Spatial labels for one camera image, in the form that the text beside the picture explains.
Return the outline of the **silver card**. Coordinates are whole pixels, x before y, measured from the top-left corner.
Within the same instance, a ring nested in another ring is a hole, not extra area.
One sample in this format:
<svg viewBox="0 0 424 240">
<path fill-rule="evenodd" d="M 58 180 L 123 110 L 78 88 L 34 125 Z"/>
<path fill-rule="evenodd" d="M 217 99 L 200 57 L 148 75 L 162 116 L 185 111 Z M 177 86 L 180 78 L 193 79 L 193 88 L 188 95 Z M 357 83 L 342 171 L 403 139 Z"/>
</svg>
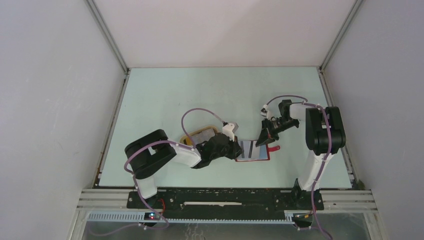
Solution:
<svg viewBox="0 0 424 240">
<path fill-rule="evenodd" d="M 260 148 L 256 147 L 256 140 L 240 140 L 241 154 L 237 158 L 238 161 L 253 161 L 260 155 Z"/>
</svg>

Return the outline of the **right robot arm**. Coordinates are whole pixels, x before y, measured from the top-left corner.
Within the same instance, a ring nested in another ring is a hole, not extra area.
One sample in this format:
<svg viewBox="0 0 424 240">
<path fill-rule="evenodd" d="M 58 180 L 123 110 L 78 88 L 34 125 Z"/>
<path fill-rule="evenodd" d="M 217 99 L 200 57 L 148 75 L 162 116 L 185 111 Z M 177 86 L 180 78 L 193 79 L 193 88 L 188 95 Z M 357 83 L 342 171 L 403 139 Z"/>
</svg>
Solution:
<svg viewBox="0 0 424 240">
<path fill-rule="evenodd" d="M 279 133 L 305 124 L 305 143 L 309 150 L 305 167 L 296 179 L 291 194 L 291 204 L 297 209 L 304 209 L 311 202 L 308 192 L 319 189 L 322 174 L 330 159 L 346 144 L 346 133 L 340 109 L 336 106 L 322 107 L 308 102 L 294 103 L 282 100 L 279 105 L 280 117 L 275 117 L 264 105 L 260 114 L 261 131 L 256 146 L 267 145 L 279 140 Z"/>
</svg>

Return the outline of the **red leather card holder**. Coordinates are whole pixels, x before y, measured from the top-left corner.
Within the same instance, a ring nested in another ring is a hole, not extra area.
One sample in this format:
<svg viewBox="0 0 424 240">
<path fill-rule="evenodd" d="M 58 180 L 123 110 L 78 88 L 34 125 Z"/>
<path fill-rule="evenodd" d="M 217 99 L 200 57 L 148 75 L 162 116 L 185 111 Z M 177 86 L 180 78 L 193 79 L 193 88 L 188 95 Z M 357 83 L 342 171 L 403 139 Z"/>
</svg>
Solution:
<svg viewBox="0 0 424 240">
<path fill-rule="evenodd" d="M 242 153 L 236 158 L 236 162 L 269 161 L 270 153 L 279 151 L 279 145 L 269 147 L 268 144 L 256 146 L 256 140 L 239 140 Z"/>
</svg>

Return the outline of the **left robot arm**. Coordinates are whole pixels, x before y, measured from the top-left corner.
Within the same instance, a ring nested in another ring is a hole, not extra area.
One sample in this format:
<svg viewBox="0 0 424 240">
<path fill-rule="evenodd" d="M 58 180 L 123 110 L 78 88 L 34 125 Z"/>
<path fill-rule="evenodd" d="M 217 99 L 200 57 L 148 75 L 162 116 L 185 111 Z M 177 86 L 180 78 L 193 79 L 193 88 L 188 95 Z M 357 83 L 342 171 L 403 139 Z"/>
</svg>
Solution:
<svg viewBox="0 0 424 240">
<path fill-rule="evenodd" d="M 217 133 L 207 141 L 189 146 L 169 140 L 165 131 L 158 129 L 126 146 L 127 160 L 123 168 L 133 177 L 140 194 L 138 201 L 145 208 L 153 208 L 158 202 L 154 174 L 162 167 L 175 162 L 201 169 L 219 158 L 236 160 L 243 153 L 237 140 L 236 136 L 230 138 L 224 133 Z"/>
</svg>

